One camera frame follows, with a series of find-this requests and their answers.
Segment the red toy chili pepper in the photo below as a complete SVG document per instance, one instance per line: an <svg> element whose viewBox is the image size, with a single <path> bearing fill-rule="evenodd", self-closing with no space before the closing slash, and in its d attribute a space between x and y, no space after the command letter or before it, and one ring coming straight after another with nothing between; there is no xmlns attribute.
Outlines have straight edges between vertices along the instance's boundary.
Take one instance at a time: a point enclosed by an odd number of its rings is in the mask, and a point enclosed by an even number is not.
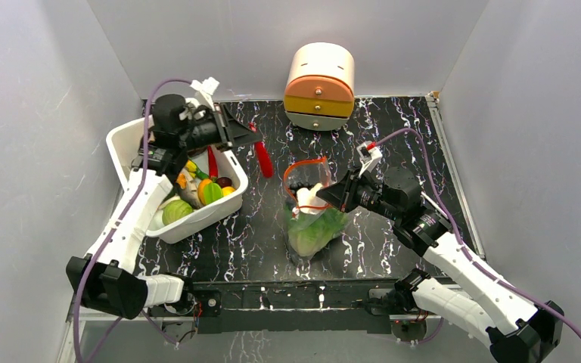
<svg viewBox="0 0 581 363"><path fill-rule="evenodd" d="M263 177L271 178L274 175L274 168L269 153L266 150L263 136L259 133L258 129L253 123L249 123L248 126L253 132L261 137L259 141L254 143L254 150L256 152L257 161Z"/></svg>

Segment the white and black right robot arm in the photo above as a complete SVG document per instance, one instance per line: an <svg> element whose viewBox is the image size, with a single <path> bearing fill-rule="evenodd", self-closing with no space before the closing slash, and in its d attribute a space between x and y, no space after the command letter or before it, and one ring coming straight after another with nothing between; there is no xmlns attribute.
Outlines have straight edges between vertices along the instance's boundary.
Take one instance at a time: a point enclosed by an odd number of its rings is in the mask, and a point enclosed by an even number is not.
<svg viewBox="0 0 581 363"><path fill-rule="evenodd" d="M423 201L421 186L407 169L391 168L383 181L350 170L316 195L341 212L362 207L390 219L402 245L463 290L450 290L415 268L384 295L370 293L366 309L437 314L477 338L497 362L541 362L559 344L563 323L551 313L559 306L530 302L503 287L491 268L478 267L477 255L458 244L450 221Z"/></svg>

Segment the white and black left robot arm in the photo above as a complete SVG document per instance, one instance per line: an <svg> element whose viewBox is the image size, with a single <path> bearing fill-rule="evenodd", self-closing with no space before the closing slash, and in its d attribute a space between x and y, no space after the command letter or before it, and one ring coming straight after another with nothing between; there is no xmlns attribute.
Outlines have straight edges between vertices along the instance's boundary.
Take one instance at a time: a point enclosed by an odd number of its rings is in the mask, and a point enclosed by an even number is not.
<svg viewBox="0 0 581 363"><path fill-rule="evenodd" d="M196 105L175 94L148 101L138 124L131 149L139 164L130 167L121 201L86 254L67 263L76 311L86 307L126 319L160 305L178 315L191 312L196 296L188 278L133 274L138 249L191 152L211 147L225 153L263 139L225 104Z"/></svg>

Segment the green toy lettuce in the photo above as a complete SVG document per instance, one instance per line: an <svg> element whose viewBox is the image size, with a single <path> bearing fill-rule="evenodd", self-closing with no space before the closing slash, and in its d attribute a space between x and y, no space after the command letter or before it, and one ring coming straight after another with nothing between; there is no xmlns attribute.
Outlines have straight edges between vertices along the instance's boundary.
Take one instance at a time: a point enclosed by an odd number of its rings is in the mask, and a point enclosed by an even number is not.
<svg viewBox="0 0 581 363"><path fill-rule="evenodd" d="M311 259L331 240L344 233L349 217L333 208L324 209L318 215L291 210L284 211L287 244L301 258Z"/></svg>

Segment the white toy mushroom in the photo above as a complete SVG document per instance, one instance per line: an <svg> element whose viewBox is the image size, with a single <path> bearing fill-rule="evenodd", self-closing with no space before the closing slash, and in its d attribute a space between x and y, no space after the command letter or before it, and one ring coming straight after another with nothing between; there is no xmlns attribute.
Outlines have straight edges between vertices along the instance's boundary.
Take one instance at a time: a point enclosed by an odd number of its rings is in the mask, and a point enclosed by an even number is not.
<svg viewBox="0 0 581 363"><path fill-rule="evenodd" d="M300 213L308 215L318 215L324 209L328 208L328 204L317 196L317 192L323 188L322 183L317 183L311 188L300 188L296 192L297 205L293 208L293 214Z"/></svg>

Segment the clear zip bag orange zipper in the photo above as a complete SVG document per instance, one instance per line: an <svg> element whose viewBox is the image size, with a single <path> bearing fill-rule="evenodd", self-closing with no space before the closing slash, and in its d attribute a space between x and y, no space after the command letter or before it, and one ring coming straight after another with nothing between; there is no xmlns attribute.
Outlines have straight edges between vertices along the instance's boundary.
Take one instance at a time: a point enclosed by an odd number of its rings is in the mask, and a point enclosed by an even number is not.
<svg viewBox="0 0 581 363"><path fill-rule="evenodd" d="M284 171L284 233L290 260L296 265L309 264L330 242L342 237L349 224L347 214L317 196L334 183L325 157L298 161Z"/></svg>

